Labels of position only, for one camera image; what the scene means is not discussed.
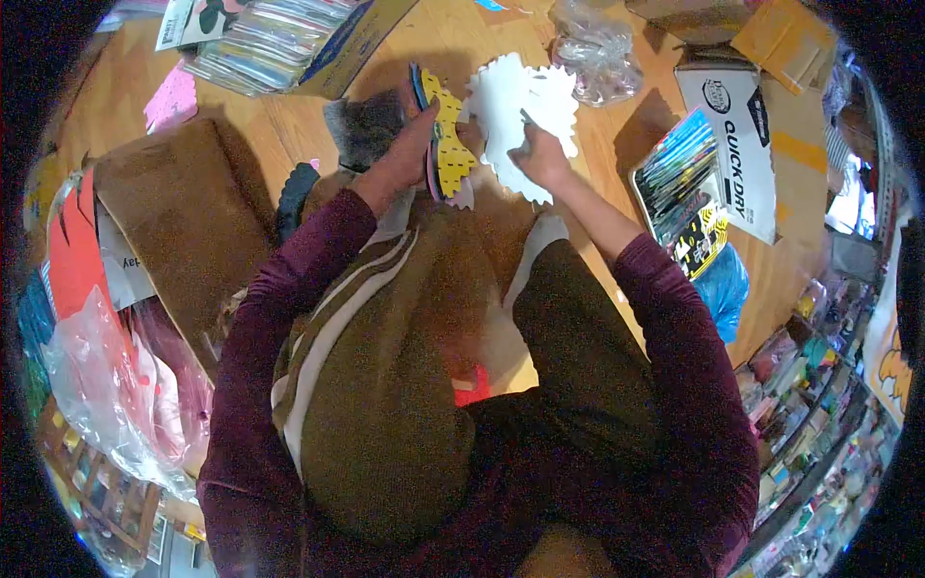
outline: pink card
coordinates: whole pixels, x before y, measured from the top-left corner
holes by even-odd
[[[155,132],[189,120],[196,116],[196,81],[192,74],[183,70],[183,61],[170,70],[160,88],[154,93],[151,102],[144,107],[147,117],[145,127],[148,132]]]

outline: packaged notebook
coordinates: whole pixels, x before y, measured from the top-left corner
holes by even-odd
[[[697,109],[630,174],[649,232],[691,280],[726,245],[728,218],[718,173],[716,136]]]

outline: cardboard sheet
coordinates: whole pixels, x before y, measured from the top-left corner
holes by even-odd
[[[207,336],[222,304],[270,253],[231,176],[215,123],[193,120],[138,139],[101,158],[94,173],[98,198],[215,380],[218,363]]]

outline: plastic bag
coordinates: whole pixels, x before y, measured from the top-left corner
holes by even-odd
[[[166,365],[168,375],[173,377],[175,387],[171,388],[171,392],[175,389],[177,393],[176,415],[185,443],[181,463],[202,463],[209,445],[209,418],[215,392],[212,383],[158,298],[135,303],[132,313],[132,329],[145,348]],[[165,398],[165,401],[170,400],[172,396]],[[160,409],[163,417],[170,422],[173,410],[167,403],[161,404]],[[158,431],[159,440],[169,443],[176,438],[170,433],[166,428]]]
[[[726,345],[735,341],[739,316],[748,298],[748,271],[731,243],[723,247],[707,270],[694,280],[713,323]]]
[[[39,415],[48,401],[51,387],[45,372],[42,345],[48,343],[55,331],[55,314],[48,302],[42,278],[33,271],[29,283],[19,296],[17,307],[19,334],[22,336],[23,359],[22,386],[26,394],[26,410],[31,426],[38,424]]]
[[[58,322],[43,353],[58,409],[80,437],[123,472],[195,500],[190,477],[156,443],[156,384],[139,378],[99,287],[80,312]]]
[[[629,24],[609,18],[580,0],[556,0],[552,62],[576,73],[574,97],[590,106],[619,103],[642,90],[642,70],[633,54]]]

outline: brown cardboard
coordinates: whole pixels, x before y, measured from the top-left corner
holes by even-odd
[[[834,61],[835,33],[797,0],[769,0],[736,34],[732,46],[800,94],[810,85],[824,88]]]
[[[761,92],[771,129],[778,234],[818,248],[828,192],[822,94],[814,88],[792,94],[767,73]]]
[[[138,139],[99,159],[93,172],[96,196],[215,381],[218,363],[204,336],[271,249],[231,176],[215,123],[197,120]]]
[[[688,44],[729,42],[746,25],[749,0],[627,0],[626,7]]]
[[[314,57],[299,80],[298,94],[328,100],[343,96],[360,68],[417,0],[365,0]]]

